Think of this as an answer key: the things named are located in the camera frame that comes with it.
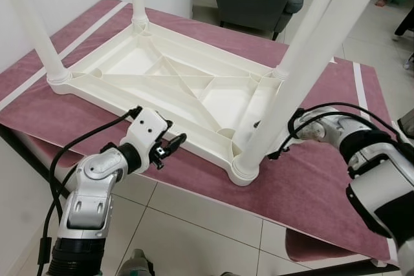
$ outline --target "white stripe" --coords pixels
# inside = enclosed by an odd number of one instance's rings
[[[63,59],[68,56],[75,48],[77,48],[82,42],[84,42],[91,34],[96,32],[98,28],[100,28],[103,24],[105,24],[110,18],[112,18],[115,14],[117,14],[121,9],[126,6],[128,3],[122,1],[118,5],[116,5],[111,11],[106,13],[103,17],[101,17],[94,25],[89,27],[82,35],[76,38],[70,45],[68,45],[62,52],[59,53],[59,58]],[[18,88],[13,90],[8,96],[3,98],[0,101],[0,111],[2,111],[5,107],[7,107],[12,101],[14,101],[17,97],[22,95],[29,87],[31,87],[38,79],[43,77],[46,74],[46,70],[44,67],[37,71],[33,76],[27,79],[22,85]]]
[[[354,65],[354,78],[356,86],[356,95],[358,96],[359,106],[368,110],[367,98],[365,97],[364,83],[362,81],[361,64],[353,62]],[[370,120],[369,115],[361,112],[361,116]]]

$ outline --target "black table frame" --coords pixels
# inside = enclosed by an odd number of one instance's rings
[[[34,168],[47,182],[49,182],[49,169],[33,154],[33,152],[13,133],[13,131],[0,124],[0,137],[13,148],[30,166]],[[62,195],[67,198],[69,191],[65,188]],[[364,276],[371,274],[386,273],[388,271],[398,271],[399,268],[388,264],[385,268],[376,267],[371,260],[363,260],[348,264],[331,266],[328,268],[320,268],[317,270],[301,271],[299,273],[291,273],[280,276]]]

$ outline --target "black cable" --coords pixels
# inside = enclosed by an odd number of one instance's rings
[[[65,186],[67,184],[67,182],[69,181],[69,179],[71,178],[71,176],[74,174],[74,172],[76,171],[77,165],[75,165],[66,175],[65,179],[63,179],[63,182],[61,183],[61,186],[59,188],[58,191],[58,196],[60,196],[63,192],[63,190],[65,189]],[[52,218],[52,214],[53,214],[53,210],[55,208],[55,204],[54,202],[51,203],[49,210],[47,212],[46,218],[45,218],[45,223],[43,225],[43,239],[46,240],[47,239],[47,235],[48,235],[48,231],[49,231],[49,224],[50,224],[50,219]],[[38,274],[37,276],[41,276],[41,274],[43,273],[43,267],[44,267],[45,263],[41,263],[39,264],[39,268],[38,268]]]
[[[381,119],[379,116],[372,113],[371,111],[369,111],[367,109],[364,109],[364,108],[362,108],[358,105],[354,105],[352,103],[342,103],[342,102],[339,102],[339,101],[334,101],[332,103],[322,103],[320,105],[313,106],[312,108],[305,109],[305,112],[309,112],[309,111],[312,111],[312,110],[317,109],[317,108],[328,107],[328,106],[346,106],[346,107],[351,107],[351,108],[354,108],[354,109],[358,109],[358,110],[370,115],[372,118],[374,118],[376,121],[378,121],[382,126],[384,126],[386,129],[388,129],[389,131],[394,133],[399,142],[401,141],[400,133],[394,127],[389,125],[387,122],[385,122],[383,119]]]
[[[277,150],[276,152],[268,155],[271,156],[271,159],[275,160],[277,158],[279,158],[280,154],[285,150],[285,146],[287,145],[287,143],[293,138],[295,137],[295,135],[301,131],[303,128],[305,128],[306,126],[308,126],[309,124],[311,124],[312,122],[315,122],[317,120],[319,120],[320,118],[323,118],[325,116],[348,116],[350,118],[354,118],[355,120],[361,122],[362,124],[370,127],[371,129],[375,129],[375,130],[379,130],[379,128],[373,124],[372,122],[368,121],[367,119],[358,116],[356,114],[350,113],[350,112],[342,112],[342,111],[332,111],[332,112],[325,112],[325,113],[321,113],[318,116],[314,116],[313,118],[310,118],[309,120],[303,122],[303,124],[301,124],[300,126],[298,126],[297,128],[295,128],[293,130],[292,133],[289,134],[289,136],[287,136],[287,138],[285,139],[285,141],[283,141],[283,143],[280,145],[279,150]]]
[[[133,118],[136,118],[136,116],[138,116],[138,114],[140,113],[140,111],[142,110],[141,107],[137,107],[135,109],[131,109],[129,110],[127,113],[125,113],[123,116],[120,116],[119,118],[115,119],[112,122],[109,122],[101,127],[98,127],[97,129],[94,129],[93,131],[90,131],[82,136],[80,136],[79,138],[73,140],[72,142],[68,143],[65,147],[63,147],[57,154],[56,156],[53,158],[53,161],[50,165],[50,171],[49,171],[49,184],[50,184],[50,191],[52,192],[52,196],[53,196],[53,201],[56,205],[56,209],[58,211],[58,217],[59,217],[59,223],[61,221],[62,218],[62,206],[60,204],[59,201],[59,196],[56,193],[56,185],[54,182],[54,173],[56,170],[56,166],[58,164],[59,159],[62,157],[62,155],[67,152],[70,148],[72,148],[74,145],[84,141],[85,139],[97,134],[98,132],[101,132],[105,129],[108,129],[122,121],[124,121],[128,116],[132,116]]]

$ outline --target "pink tablecloth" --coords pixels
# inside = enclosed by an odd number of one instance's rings
[[[57,50],[65,48],[118,3],[102,0],[60,30],[52,37]],[[65,66],[74,64],[124,29],[130,23],[131,13],[129,5],[117,13],[63,60]],[[287,49],[281,43],[162,12],[148,10],[147,14],[153,23],[264,65],[276,66]],[[329,64],[321,75],[304,107],[325,101],[358,103],[352,62],[336,62]],[[40,68],[36,53],[31,52],[2,73],[0,100]],[[368,108],[389,121],[375,70],[363,65],[361,69]],[[0,123],[57,146],[113,118],[111,113],[76,96],[54,94],[45,77],[0,112]],[[96,153],[109,141],[119,142],[127,126],[127,122],[121,123],[74,150],[80,154]],[[348,203],[345,188],[350,179],[346,165],[329,145],[307,142],[293,146],[278,161],[264,160],[259,177],[248,187],[235,186],[221,168],[183,149],[166,161],[163,170],[151,168],[146,175],[251,211],[349,251],[389,259],[386,240],[370,232]]]

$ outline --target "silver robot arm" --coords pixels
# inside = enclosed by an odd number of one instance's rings
[[[293,128],[335,111],[325,107],[307,112],[291,120]],[[414,276],[413,151],[348,116],[324,116],[300,130],[297,138],[339,150],[353,179],[346,190],[350,203],[370,230],[395,241],[403,276]]]
[[[121,145],[110,143],[76,168],[77,187],[66,201],[47,275],[98,275],[112,217],[111,191],[128,174],[143,173],[174,153],[186,140],[181,134],[162,146],[172,126],[156,111],[144,108],[129,126]]]

